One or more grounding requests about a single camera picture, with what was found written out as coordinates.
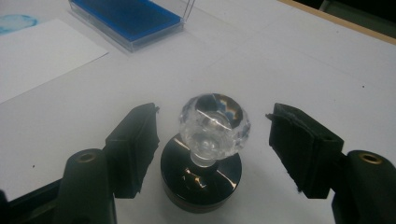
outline crystal doorknob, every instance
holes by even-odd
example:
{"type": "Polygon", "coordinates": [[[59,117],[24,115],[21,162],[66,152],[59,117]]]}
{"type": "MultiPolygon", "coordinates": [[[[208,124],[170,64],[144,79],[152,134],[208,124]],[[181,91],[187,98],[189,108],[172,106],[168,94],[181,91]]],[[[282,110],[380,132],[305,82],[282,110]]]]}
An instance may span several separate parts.
{"type": "Polygon", "coordinates": [[[248,140],[248,114],[232,98],[204,94],[190,99],[180,115],[180,135],[202,167],[232,156],[248,140]]]}
{"type": "Polygon", "coordinates": [[[242,164],[237,152],[248,140],[248,114],[232,98],[210,93],[190,99],[179,121],[179,134],[161,157],[165,192],[186,211],[213,211],[239,184],[242,164]]]}

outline glass knob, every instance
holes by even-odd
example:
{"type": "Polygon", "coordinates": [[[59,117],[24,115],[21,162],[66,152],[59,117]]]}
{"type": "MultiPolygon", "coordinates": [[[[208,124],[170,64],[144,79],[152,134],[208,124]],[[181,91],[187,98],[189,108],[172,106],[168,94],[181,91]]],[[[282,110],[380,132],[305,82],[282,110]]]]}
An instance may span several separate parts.
{"type": "Polygon", "coordinates": [[[232,98],[216,93],[190,99],[183,107],[180,135],[201,167],[241,150],[250,131],[247,112],[232,98]]]}

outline white tabletop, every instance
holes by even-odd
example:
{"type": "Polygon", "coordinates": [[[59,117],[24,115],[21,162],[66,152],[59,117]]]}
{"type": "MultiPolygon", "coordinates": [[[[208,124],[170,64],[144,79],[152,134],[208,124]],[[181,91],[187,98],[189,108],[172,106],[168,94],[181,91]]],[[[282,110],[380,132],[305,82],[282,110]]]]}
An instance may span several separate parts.
{"type": "Polygon", "coordinates": [[[183,32],[126,54],[70,11],[65,0],[0,0],[0,16],[60,19],[109,52],[0,104],[0,189],[9,200],[61,178],[71,155],[102,148],[133,107],[150,102],[161,108],[161,142],[141,194],[116,200],[119,223],[334,223],[333,193],[299,194],[268,146],[264,115],[276,102],[339,135],[344,153],[363,149],[396,163],[394,45],[276,0],[197,0],[183,32]],[[235,194],[195,215],[164,194],[160,158],[181,107],[205,92],[233,97],[252,130],[235,194]]]}

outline white paper sheet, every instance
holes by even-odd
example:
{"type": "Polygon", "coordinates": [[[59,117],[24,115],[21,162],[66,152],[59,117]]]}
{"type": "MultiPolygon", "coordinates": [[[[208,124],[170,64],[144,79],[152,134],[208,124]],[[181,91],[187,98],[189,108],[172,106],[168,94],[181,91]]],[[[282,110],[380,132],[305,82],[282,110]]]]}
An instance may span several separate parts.
{"type": "Polygon", "coordinates": [[[107,54],[60,20],[0,36],[0,104],[107,54]]]}

